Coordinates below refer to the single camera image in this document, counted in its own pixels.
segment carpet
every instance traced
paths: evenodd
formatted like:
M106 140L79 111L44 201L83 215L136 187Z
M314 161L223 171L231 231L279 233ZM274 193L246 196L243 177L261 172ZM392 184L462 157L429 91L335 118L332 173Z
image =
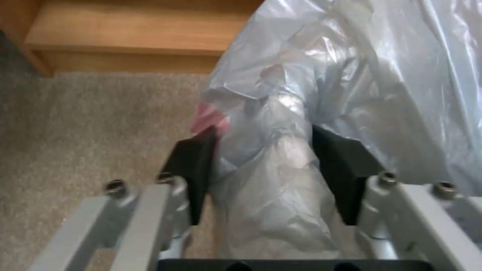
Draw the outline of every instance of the carpet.
M0 270L23 271L86 197L153 183L189 127L205 75L58 73L42 78L0 37ZM187 257L215 257L205 204ZM108 270L97 253L89 270Z

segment plastic bag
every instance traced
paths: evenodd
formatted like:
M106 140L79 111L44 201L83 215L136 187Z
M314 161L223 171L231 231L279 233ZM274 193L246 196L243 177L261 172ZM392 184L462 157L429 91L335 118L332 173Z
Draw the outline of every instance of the plastic bag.
M267 0L219 61L193 131L220 128L221 257L336 258L311 124L406 183L482 195L482 3Z

